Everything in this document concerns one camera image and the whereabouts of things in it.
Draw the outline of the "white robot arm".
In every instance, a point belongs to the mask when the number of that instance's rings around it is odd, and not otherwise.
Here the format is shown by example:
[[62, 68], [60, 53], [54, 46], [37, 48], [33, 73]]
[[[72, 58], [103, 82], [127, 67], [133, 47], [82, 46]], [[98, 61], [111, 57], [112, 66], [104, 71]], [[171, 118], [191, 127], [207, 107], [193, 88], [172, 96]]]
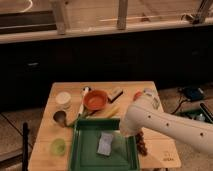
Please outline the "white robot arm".
[[213, 124], [168, 114], [159, 111], [157, 106], [157, 99], [147, 95], [133, 101], [120, 120], [121, 134], [134, 136], [145, 127], [213, 155]]

